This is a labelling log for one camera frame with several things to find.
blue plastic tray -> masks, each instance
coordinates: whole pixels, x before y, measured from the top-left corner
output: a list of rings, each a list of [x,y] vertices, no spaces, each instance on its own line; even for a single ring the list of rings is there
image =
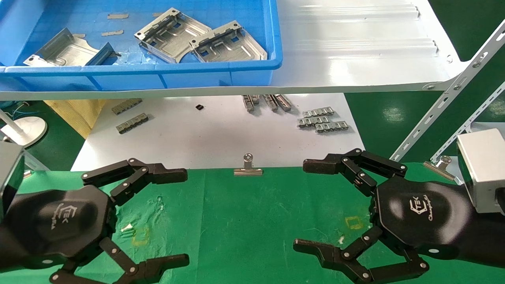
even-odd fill
[[[193,54],[169,64],[141,49],[134,33],[153,13],[174,7],[211,28],[237,20],[267,51],[268,60],[198,62]],[[107,19],[108,14],[129,14]],[[63,28],[85,34],[121,56],[100,66],[28,67],[23,61]],[[121,35],[103,32],[124,30]],[[276,0],[0,0],[0,91],[132,90],[268,85],[282,64]]]

white cylinder stand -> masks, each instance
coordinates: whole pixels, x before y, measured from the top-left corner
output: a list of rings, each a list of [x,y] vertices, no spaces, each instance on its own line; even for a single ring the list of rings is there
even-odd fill
[[[0,118],[7,123],[2,132],[16,144],[24,147],[33,145],[47,131],[47,123],[40,117],[29,116],[12,121],[3,111],[0,112],[4,114],[0,114]]]

green mat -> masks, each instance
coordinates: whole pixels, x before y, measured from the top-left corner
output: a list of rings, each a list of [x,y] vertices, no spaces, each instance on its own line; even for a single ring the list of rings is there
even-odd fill
[[[407,165],[410,180],[444,181],[421,164]],[[263,177],[234,177],[231,169],[189,170],[188,175],[185,183],[149,185],[118,209],[113,241],[135,262],[189,255],[190,265],[165,272],[161,283],[351,283],[340,272],[322,269],[314,256],[292,249],[295,238],[345,247],[370,226],[369,198],[341,175],[306,174],[301,168],[268,168]],[[36,172],[24,180],[20,193],[81,186],[78,172]],[[423,258],[430,271],[405,282],[505,279],[505,269]],[[359,260],[374,267],[403,258],[378,243]],[[47,284],[56,270],[7,272],[0,274],[0,283]],[[112,283],[122,270],[102,253],[76,274]]]

gray box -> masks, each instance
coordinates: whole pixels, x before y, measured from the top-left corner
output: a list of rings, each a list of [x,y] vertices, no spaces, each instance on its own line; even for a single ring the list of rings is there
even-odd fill
[[[502,212],[496,189],[505,187],[505,140],[498,129],[458,135],[458,160],[478,213]]]

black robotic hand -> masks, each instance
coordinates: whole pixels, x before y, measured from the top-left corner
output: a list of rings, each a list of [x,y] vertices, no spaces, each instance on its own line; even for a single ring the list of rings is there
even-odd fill
[[[99,284],[73,273],[105,251],[125,271],[117,284],[147,284],[158,282],[167,269],[189,264],[186,254],[135,264],[111,241],[116,206],[124,205],[151,182],[186,181],[185,169],[168,170],[162,164],[129,159],[87,172],[81,178],[84,187],[79,190],[14,196],[0,223],[0,272],[64,264],[51,275],[51,283]],[[123,179],[111,196],[99,189]]]
[[[389,178],[380,185],[361,168]],[[372,197],[373,227],[345,249],[296,239],[293,248],[318,257],[321,266],[343,272],[355,283],[389,283],[421,276],[429,265],[419,254],[505,268],[505,216],[476,212],[464,186],[404,179],[407,167],[354,149],[324,160],[305,160],[309,173],[341,173]],[[406,262],[366,269],[358,261],[381,241]]]

